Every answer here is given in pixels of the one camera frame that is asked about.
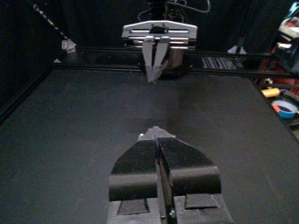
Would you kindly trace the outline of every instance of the screw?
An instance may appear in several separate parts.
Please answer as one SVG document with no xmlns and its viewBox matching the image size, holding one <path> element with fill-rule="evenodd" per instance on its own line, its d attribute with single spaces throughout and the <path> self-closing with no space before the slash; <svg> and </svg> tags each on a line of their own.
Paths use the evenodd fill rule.
<svg viewBox="0 0 299 224">
<path fill-rule="evenodd" d="M 170 215 L 171 215 L 173 218 L 175 218 L 177 215 L 175 215 L 175 210 L 174 209 L 171 210 Z"/>
</svg>

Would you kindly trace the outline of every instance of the black mat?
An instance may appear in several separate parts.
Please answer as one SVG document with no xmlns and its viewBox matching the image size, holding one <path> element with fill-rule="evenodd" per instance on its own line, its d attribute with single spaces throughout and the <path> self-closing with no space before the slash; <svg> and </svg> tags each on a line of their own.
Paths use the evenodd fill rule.
<svg viewBox="0 0 299 224">
<path fill-rule="evenodd" d="M 0 223 L 106 223 L 114 163 L 155 125 L 218 165 L 237 223 L 299 223 L 299 144 L 250 80 L 81 71 L 0 127 Z"/>
</svg>

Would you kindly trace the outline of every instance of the metal bracket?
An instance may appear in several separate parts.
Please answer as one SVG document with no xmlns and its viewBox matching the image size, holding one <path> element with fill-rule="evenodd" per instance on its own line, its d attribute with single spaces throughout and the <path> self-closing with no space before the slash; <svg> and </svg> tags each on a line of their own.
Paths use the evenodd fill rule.
<svg viewBox="0 0 299 224">
<path fill-rule="evenodd" d="M 69 38 L 62 41 L 62 50 L 66 50 L 67 53 L 75 53 L 77 52 L 77 44 L 73 42 L 73 40 Z"/>
</svg>

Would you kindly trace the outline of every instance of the robotic arm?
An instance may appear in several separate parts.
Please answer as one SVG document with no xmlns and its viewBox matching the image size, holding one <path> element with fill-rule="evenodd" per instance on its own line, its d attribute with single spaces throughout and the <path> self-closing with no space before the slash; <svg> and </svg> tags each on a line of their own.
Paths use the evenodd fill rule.
<svg viewBox="0 0 299 224">
<path fill-rule="evenodd" d="M 139 14 L 151 15 L 151 19 L 125 26 L 126 45 L 143 48 L 145 70 L 149 82 L 155 83 L 169 67 L 175 69 L 183 64 L 183 50 L 195 49 L 198 27 L 187 24 L 183 8 L 199 12 L 187 6 L 186 0 L 146 0 L 150 10 Z"/>
</svg>

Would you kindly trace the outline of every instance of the black curtain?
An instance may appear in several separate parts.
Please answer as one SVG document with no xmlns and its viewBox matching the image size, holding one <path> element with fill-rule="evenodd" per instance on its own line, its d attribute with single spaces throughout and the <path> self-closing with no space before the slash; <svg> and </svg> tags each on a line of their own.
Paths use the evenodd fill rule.
<svg viewBox="0 0 299 224">
<path fill-rule="evenodd" d="M 50 3 L 39 5 L 45 11 L 57 11 Z M 2 112 L 4 105 L 54 62 L 62 48 L 61 35 L 24 0 L 0 2 L 0 48 Z"/>
<path fill-rule="evenodd" d="M 253 0 L 211 0 L 211 12 L 187 10 L 190 23 L 199 26 L 198 49 L 227 51 L 239 40 L 239 30 Z M 247 26 L 246 50 L 270 50 L 277 29 L 293 0 L 257 1 Z M 190 0 L 189 5 L 205 9 L 206 0 Z M 141 11 L 149 9 L 145 0 L 61 0 L 65 23 L 71 38 L 81 46 L 122 46 L 123 25 L 138 22 Z"/>
</svg>

